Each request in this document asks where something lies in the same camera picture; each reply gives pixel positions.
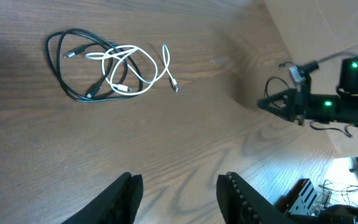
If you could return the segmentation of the white grey box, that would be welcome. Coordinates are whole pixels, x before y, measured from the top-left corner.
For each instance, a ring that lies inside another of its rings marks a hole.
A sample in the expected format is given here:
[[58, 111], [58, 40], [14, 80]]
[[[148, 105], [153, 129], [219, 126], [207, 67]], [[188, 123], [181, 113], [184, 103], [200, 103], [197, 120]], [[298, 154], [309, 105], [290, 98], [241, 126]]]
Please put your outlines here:
[[301, 179], [290, 192], [285, 211], [295, 215], [311, 215], [311, 208], [316, 198], [317, 193], [312, 181]]

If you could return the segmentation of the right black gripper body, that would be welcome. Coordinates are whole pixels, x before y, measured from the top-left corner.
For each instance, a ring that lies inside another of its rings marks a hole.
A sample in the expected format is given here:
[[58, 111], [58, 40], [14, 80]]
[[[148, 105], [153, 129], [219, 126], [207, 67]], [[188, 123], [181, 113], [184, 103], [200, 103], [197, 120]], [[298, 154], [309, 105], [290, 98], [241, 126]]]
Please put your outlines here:
[[304, 124], [306, 105], [311, 92], [311, 77], [294, 76], [293, 82], [295, 85], [295, 93], [294, 93], [295, 121], [297, 124]]

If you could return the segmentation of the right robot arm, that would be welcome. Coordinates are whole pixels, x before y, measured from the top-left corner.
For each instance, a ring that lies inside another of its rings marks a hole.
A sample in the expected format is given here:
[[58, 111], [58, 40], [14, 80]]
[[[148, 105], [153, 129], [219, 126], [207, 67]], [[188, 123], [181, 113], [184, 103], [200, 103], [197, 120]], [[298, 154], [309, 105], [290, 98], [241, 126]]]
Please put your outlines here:
[[358, 128], [358, 57], [342, 60], [339, 83], [335, 95], [312, 94], [311, 74], [319, 69], [320, 61], [289, 68], [296, 88], [288, 88], [274, 95], [265, 95], [257, 103], [264, 111], [299, 125], [311, 122], [346, 123]]

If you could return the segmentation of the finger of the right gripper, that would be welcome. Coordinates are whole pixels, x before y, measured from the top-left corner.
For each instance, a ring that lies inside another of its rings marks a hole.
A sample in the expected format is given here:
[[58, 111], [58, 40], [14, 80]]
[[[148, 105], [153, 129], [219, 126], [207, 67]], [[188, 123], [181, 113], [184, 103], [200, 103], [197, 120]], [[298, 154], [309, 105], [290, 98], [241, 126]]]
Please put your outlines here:
[[260, 99], [257, 106], [285, 121], [294, 121], [296, 117], [296, 89], [287, 89], [272, 96]]

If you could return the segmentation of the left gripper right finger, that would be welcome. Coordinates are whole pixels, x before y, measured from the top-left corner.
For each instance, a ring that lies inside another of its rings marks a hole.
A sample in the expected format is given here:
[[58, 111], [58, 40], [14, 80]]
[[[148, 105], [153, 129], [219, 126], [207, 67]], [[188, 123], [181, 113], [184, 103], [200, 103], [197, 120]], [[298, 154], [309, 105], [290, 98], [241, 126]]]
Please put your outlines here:
[[226, 224], [294, 223], [235, 172], [218, 176], [216, 196]]

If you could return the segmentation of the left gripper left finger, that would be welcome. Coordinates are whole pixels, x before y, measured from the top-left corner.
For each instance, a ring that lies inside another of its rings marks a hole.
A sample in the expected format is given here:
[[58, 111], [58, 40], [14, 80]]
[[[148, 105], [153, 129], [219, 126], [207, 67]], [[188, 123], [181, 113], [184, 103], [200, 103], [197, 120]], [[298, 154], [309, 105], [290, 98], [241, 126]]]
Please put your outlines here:
[[125, 172], [63, 224], [134, 223], [143, 193], [142, 176]]

